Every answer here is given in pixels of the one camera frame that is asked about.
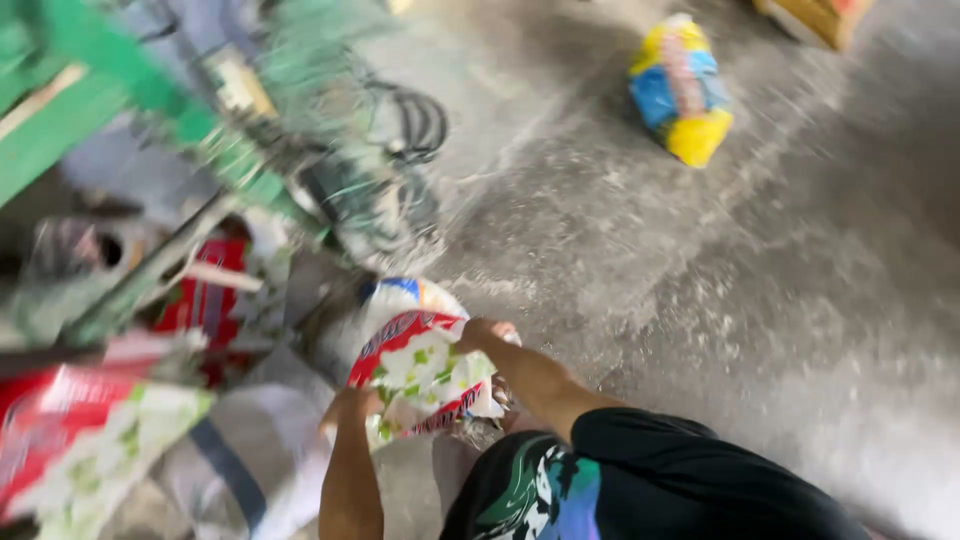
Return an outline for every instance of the green metal frame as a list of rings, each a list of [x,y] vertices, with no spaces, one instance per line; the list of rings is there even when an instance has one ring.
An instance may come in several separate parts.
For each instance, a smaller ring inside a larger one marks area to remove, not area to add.
[[[0,205],[118,112],[140,110],[166,119],[172,142],[200,156],[231,196],[294,220],[308,237],[328,233],[322,217],[293,200],[287,180],[268,167],[255,141],[177,86],[103,13],[84,0],[0,0],[0,118],[71,65],[84,69],[78,81],[9,133],[0,132]],[[96,312],[69,325],[66,339],[87,344],[114,331],[156,287],[148,262],[91,307]]]

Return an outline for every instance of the person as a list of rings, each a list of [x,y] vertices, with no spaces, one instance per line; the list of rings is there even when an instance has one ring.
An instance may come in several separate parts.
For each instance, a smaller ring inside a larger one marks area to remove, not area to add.
[[[508,434],[456,486],[442,540],[869,540],[837,502],[786,469],[696,422],[587,390],[553,359],[501,339],[512,331],[471,319],[456,348],[485,353],[545,429],[505,419]],[[381,406],[372,392],[347,389],[322,421],[337,427],[321,495],[323,540],[383,538],[364,430]],[[435,472],[443,469],[437,450]]]

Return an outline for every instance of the hand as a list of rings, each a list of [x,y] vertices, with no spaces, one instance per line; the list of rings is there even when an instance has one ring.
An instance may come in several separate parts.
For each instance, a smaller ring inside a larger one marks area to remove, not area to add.
[[[320,421],[320,430],[337,427],[341,422],[363,422],[368,416],[383,410],[376,392],[369,388],[344,388],[337,393]]]
[[[516,336],[513,323],[476,317],[467,321],[464,333],[454,347],[458,355],[465,355],[483,349],[484,343],[492,338],[505,340],[511,335]]]

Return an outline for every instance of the black t-shirt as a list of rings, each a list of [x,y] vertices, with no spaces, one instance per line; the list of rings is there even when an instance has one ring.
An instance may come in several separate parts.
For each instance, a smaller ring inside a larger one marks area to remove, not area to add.
[[[833,499],[706,427],[633,408],[556,435],[508,435],[477,460],[442,540],[869,540]]]

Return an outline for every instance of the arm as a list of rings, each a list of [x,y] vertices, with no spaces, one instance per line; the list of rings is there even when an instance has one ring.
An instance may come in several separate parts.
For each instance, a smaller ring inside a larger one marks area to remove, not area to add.
[[[597,408],[628,406],[587,390],[556,360],[501,339],[511,331],[510,323],[470,319],[457,347],[462,353],[487,355],[523,406],[567,443],[580,415]]]
[[[330,404],[318,436],[336,426],[320,501],[323,540],[383,540],[383,507],[364,423],[383,404],[366,390],[346,388]]]

